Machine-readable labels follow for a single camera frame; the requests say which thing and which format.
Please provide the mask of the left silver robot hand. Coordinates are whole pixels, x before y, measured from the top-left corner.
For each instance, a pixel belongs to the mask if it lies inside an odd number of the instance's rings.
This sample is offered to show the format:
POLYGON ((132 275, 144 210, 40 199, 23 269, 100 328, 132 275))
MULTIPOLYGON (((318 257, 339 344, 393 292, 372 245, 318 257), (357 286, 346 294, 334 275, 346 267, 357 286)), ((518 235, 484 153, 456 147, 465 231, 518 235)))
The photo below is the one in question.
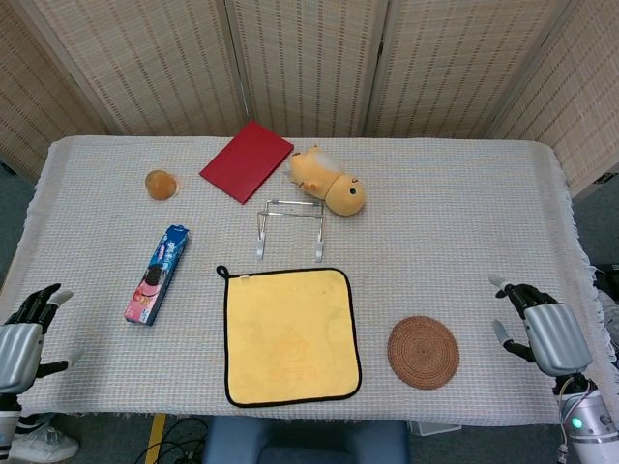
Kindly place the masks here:
POLYGON ((65 360, 42 363, 44 338, 61 305, 74 292, 56 283, 30 294, 1 326, 1 394, 20 395, 35 381, 75 365, 83 350, 65 360))

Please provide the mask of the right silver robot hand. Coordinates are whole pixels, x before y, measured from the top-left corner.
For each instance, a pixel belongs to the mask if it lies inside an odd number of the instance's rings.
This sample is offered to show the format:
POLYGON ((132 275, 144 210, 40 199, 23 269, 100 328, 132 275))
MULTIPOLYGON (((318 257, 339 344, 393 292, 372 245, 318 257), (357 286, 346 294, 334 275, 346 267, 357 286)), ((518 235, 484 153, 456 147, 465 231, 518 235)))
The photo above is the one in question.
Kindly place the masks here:
POLYGON ((525 329, 528 343, 514 342, 504 325, 492 322, 499 344, 508 352, 534 363, 549 377, 583 373, 593 359, 584 334, 571 308, 530 284, 513 284, 492 275, 495 297, 507 298, 525 329))

